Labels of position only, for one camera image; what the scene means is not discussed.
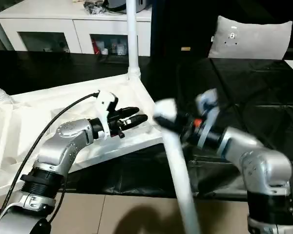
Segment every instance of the tiled floor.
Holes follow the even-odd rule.
[[[200,201],[197,210],[203,234],[248,233],[247,203]],[[176,199],[66,194],[51,233],[184,234],[184,230]]]

